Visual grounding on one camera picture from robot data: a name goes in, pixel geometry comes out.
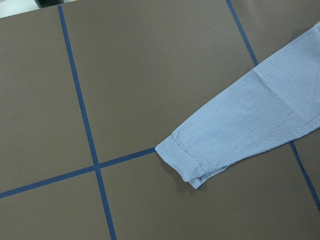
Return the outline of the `blue striped button shirt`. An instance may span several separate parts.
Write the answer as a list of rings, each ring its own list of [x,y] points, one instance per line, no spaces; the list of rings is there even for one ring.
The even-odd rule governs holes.
[[[198,188],[232,164],[320,126],[320,26],[266,58],[155,147]]]

